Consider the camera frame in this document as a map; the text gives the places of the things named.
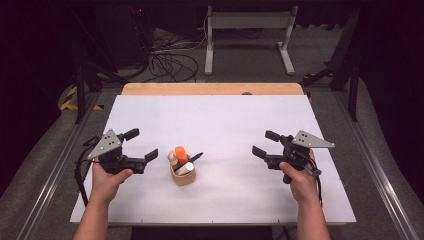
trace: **dark floor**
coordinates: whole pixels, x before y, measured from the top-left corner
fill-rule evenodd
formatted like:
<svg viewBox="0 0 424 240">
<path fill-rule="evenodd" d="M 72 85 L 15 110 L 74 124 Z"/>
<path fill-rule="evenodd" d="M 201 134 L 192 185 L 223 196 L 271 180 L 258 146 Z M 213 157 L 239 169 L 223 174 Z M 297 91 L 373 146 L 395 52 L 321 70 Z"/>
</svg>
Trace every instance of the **dark floor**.
<svg viewBox="0 0 424 240">
<path fill-rule="evenodd" d="M 341 31 L 340 28 L 329 31 L 323 27 L 297 27 L 289 43 L 295 76 L 285 74 L 275 47 L 283 34 L 280 30 L 264 31 L 256 40 L 243 39 L 231 33 L 220 34 L 215 41 L 214 72 L 211 76 L 203 74 L 205 46 L 178 53 L 190 55 L 197 61 L 199 72 L 196 79 L 201 82 L 301 82 L 305 74 L 324 68 L 323 62 L 331 57 Z M 194 67 L 187 59 L 181 61 Z M 120 74 L 128 72 L 131 70 L 120 71 Z M 177 76 L 183 78 L 184 74 L 189 73 L 182 71 Z M 151 77 L 146 72 L 131 81 L 143 82 Z M 401 214 L 393 213 L 385 200 L 384 193 L 378 187 L 378 179 L 367 165 L 360 141 L 352 130 L 352 122 L 345 115 L 347 91 L 330 91 L 330 81 L 331 78 L 325 77 L 305 88 L 305 91 L 312 95 L 311 105 L 323 136 L 337 143 L 337 147 L 330 152 L 340 177 L 346 183 L 345 189 L 357 218 L 357 223 L 330 227 L 332 237 L 336 240 L 414 239 L 405 238 L 402 227 L 397 223 L 399 218 L 406 217 L 418 237 L 416 239 L 424 239 L 424 207 L 390 154 L 366 86 L 360 82 L 359 121 L 353 125 L 359 127 L 366 146 L 384 170 L 404 210 Z M 18 236 L 18 239 L 72 238 L 77 226 L 69 223 L 69 219 L 78 197 L 73 162 L 83 150 L 82 143 L 103 132 L 114 99 L 122 90 L 120 84 L 104 84 L 101 93 L 87 92 L 88 104 L 104 105 L 104 110 L 89 111 L 80 125 L 74 124 L 76 111 L 63 111 L 25 159 L 0 199 L 0 239 L 16 239 Z M 63 170 L 57 171 L 60 166 L 56 164 L 61 163 Z M 51 187 L 49 194 L 44 191 L 46 183 L 53 183 L 47 184 Z M 109 231 L 109 239 L 131 239 L 129 227 L 111 228 Z M 274 239 L 281 233 L 281 227 L 273 227 Z M 289 234 L 295 237 L 296 229 L 289 228 Z"/>
</svg>

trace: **orange object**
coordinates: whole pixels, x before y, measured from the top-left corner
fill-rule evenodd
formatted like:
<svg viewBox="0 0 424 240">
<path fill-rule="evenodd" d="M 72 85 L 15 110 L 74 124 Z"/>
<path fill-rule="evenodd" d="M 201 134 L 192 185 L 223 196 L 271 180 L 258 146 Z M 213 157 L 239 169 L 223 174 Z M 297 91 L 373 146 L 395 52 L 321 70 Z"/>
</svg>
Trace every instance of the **orange object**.
<svg viewBox="0 0 424 240">
<path fill-rule="evenodd" d="M 178 146 L 175 148 L 175 155 L 177 155 L 178 162 L 181 164 L 186 164 L 188 162 L 188 156 L 185 152 L 185 149 L 182 146 Z"/>
</svg>

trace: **white stand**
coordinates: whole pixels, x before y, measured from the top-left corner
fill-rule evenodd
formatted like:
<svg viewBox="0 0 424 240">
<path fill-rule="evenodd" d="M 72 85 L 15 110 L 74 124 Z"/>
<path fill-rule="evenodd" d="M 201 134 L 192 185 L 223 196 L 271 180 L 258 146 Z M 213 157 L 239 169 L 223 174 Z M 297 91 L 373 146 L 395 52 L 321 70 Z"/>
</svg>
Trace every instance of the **white stand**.
<svg viewBox="0 0 424 240">
<path fill-rule="evenodd" d="M 206 50 L 205 74 L 212 74 L 213 29 L 228 28 L 285 28 L 283 42 L 278 42 L 278 49 L 283 58 L 284 67 L 288 75 L 294 75 L 294 68 L 287 52 L 290 35 L 293 30 L 294 21 L 297 15 L 297 6 L 292 7 L 290 12 L 213 12 L 212 7 L 208 7 L 208 46 Z"/>
</svg>

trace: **white table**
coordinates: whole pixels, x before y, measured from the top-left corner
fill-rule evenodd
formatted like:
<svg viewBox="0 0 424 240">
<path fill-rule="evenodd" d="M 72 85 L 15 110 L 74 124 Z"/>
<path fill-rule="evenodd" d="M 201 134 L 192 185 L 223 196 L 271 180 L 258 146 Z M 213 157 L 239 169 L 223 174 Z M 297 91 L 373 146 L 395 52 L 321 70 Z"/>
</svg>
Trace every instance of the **white table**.
<svg viewBox="0 0 424 240">
<path fill-rule="evenodd" d="M 282 153 L 281 144 L 264 137 L 266 130 L 294 136 L 303 129 L 323 137 L 305 95 L 121 95 L 105 132 L 110 128 L 117 134 L 140 129 L 140 136 L 123 144 L 128 157 L 159 149 L 145 173 L 126 180 L 110 205 L 109 223 L 131 226 L 295 224 L 297 203 L 283 173 L 268 170 L 251 149 Z M 204 152 L 195 162 L 194 183 L 183 187 L 175 185 L 167 160 L 178 145 L 190 155 Z M 323 172 L 327 223 L 355 222 L 328 149 L 314 153 Z M 91 171 L 85 187 L 89 194 Z M 79 197 L 70 221 L 78 223 L 83 211 Z"/>
</svg>

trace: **forearm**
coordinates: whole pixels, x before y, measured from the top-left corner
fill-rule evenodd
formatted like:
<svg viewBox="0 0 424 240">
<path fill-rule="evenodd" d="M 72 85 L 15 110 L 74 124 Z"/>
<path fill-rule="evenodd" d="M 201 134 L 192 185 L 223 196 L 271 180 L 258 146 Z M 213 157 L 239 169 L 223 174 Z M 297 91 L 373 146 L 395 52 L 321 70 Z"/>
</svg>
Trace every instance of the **forearm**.
<svg viewBox="0 0 424 240">
<path fill-rule="evenodd" d="M 318 199 L 299 203 L 297 229 L 299 240 L 330 239 L 324 213 Z"/>
<path fill-rule="evenodd" d="M 90 200 L 74 240 L 107 239 L 109 205 Z"/>
</svg>

